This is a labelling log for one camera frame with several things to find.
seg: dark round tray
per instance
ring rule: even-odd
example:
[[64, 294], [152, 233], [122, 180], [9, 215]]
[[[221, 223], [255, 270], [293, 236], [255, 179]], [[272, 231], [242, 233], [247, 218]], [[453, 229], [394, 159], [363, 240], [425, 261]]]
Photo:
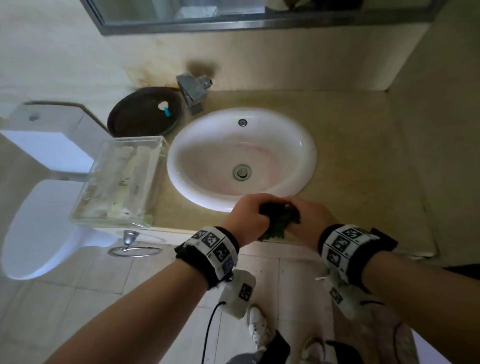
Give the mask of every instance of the dark round tray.
[[[158, 108], [168, 102], [170, 117]], [[164, 135], [183, 117], [180, 95], [168, 87], [145, 87], [123, 98], [108, 116], [107, 128], [115, 138]]]

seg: mirror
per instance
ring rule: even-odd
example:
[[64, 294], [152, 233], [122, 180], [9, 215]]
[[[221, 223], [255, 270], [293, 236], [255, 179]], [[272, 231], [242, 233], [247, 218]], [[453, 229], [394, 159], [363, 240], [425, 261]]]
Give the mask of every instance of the mirror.
[[100, 32], [430, 22], [444, 0], [81, 0]]

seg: green vegetable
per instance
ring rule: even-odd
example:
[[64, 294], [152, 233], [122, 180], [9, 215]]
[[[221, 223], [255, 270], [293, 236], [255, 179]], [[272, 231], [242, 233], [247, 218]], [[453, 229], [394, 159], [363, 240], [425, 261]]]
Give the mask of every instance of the green vegetable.
[[289, 223], [300, 224], [300, 212], [293, 205], [268, 202], [260, 205], [259, 212], [270, 219], [270, 226], [258, 239], [260, 241], [272, 238], [283, 239], [285, 237], [285, 229]]

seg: toilet tank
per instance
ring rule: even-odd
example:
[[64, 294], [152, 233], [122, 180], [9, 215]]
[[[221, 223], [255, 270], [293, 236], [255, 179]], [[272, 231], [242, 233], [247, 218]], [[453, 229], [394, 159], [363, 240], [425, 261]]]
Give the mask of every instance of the toilet tank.
[[112, 138], [81, 108], [64, 105], [20, 105], [0, 133], [48, 169], [66, 173], [88, 173]]

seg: sink drain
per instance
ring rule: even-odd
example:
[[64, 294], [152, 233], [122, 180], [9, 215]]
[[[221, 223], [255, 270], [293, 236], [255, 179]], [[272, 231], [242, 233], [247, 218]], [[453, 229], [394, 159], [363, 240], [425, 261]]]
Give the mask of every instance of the sink drain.
[[233, 169], [233, 178], [237, 181], [245, 181], [252, 175], [252, 170], [246, 164], [239, 164]]

